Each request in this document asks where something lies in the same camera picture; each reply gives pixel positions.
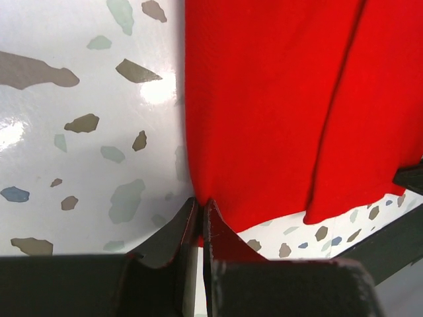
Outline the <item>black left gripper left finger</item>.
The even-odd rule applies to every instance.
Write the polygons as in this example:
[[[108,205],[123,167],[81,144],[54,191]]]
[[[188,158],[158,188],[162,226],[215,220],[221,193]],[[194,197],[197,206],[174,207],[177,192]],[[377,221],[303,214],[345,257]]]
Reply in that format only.
[[[128,252],[126,316],[194,315],[198,231],[198,203],[191,197],[171,221]]]

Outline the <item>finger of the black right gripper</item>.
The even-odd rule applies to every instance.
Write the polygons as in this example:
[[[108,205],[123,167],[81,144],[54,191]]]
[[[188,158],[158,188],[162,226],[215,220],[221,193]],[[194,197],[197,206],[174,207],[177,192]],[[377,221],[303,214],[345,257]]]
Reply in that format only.
[[[398,169],[393,178],[393,183],[416,194],[423,195],[422,160],[416,165]]]

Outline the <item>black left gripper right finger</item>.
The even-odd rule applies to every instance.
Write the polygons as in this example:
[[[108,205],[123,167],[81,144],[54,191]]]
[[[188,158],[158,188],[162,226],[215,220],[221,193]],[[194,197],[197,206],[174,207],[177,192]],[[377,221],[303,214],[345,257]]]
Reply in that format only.
[[[204,207],[203,239],[208,316],[249,316],[257,292],[253,270],[267,260],[230,228],[212,199]]]

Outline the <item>bright red t-shirt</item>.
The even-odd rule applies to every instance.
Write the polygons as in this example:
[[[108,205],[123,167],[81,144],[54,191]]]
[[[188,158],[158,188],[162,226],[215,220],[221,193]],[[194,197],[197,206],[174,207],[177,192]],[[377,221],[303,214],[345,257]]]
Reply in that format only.
[[[421,1],[187,1],[190,176],[242,232],[403,194],[422,158]]]

